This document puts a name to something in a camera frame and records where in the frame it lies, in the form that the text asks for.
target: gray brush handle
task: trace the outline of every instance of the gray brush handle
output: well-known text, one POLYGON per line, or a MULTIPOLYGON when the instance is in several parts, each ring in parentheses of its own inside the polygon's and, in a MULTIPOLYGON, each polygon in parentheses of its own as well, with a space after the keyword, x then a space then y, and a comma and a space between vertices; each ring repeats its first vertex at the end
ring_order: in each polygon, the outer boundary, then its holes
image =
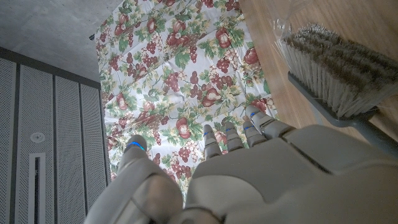
POLYGON ((373 125, 370 121, 356 119, 351 126, 357 129, 373 146, 398 158, 398 142, 373 125))

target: floral tablecloth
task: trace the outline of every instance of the floral tablecloth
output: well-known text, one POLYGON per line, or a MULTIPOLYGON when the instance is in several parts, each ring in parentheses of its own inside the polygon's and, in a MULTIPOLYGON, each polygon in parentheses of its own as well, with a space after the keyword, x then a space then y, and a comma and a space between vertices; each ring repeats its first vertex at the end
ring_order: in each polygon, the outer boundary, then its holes
POLYGON ((247 105, 277 116, 235 0, 125 0, 95 36, 112 178, 140 134, 185 196, 203 161, 203 125, 226 153, 223 124, 246 140, 247 105))

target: robotic finger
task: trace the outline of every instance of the robotic finger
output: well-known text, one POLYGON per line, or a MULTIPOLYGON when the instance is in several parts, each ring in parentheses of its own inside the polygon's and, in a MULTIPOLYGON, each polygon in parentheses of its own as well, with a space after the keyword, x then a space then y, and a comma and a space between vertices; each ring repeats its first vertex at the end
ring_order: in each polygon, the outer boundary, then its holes
POLYGON ((236 132, 236 128, 233 123, 225 122, 225 134, 228 152, 232 152, 237 149, 244 149, 242 139, 239 137, 238 132, 236 132))
POLYGON ((216 137, 213 132, 213 128, 206 124, 203 127, 203 138, 205 142, 205 158, 206 160, 222 155, 221 149, 217 143, 216 137))
POLYGON ((256 129, 262 133, 266 139, 282 137, 284 134, 295 129, 288 124, 266 115, 264 112, 252 105, 249 105, 246 108, 246 115, 250 118, 254 127, 256 127, 256 129))
POLYGON ((249 121, 245 121, 245 123, 243 123, 243 129, 246 139, 248 140, 249 147, 253 147, 256 144, 260 144, 267 140, 266 137, 257 131, 256 127, 254 127, 254 125, 249 121))

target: blue fingertip marking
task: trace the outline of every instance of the blue fingertip marking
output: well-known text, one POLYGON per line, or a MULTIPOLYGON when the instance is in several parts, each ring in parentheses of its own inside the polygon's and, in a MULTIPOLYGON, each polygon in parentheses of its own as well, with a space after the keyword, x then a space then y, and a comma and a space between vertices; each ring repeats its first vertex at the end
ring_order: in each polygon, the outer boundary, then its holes
POLYGON ((138 142, 132 142, 132 143, 128 144, 127 146, 130 146, 130 145, 132 145, 132 144, 135 145, 135 146, 140 147, 142 150, 145 151, 144 147, 142 147, 138 142))
POLYGON ((254 125, 253 125, 253 126, 250 126, 250 127, 246 127, 246 128, 244 128, 244 129, 247 130, 247 129, 253 128, 253 127, 254 127, 254 125))

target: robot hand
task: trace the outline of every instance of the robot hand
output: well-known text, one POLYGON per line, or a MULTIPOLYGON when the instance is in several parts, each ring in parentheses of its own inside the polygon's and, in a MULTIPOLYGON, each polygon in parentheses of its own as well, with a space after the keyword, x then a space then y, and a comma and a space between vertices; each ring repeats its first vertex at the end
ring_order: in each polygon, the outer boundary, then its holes
POLYGON ((203 127, 206 161, 192 175, 185 208, 176 183, 133 136, 118 177, 86 223, 394 223, 398 163, 323 126, 295 129, 253 106, 243 124, 249 149, 225 124, 229 153, 203 127))

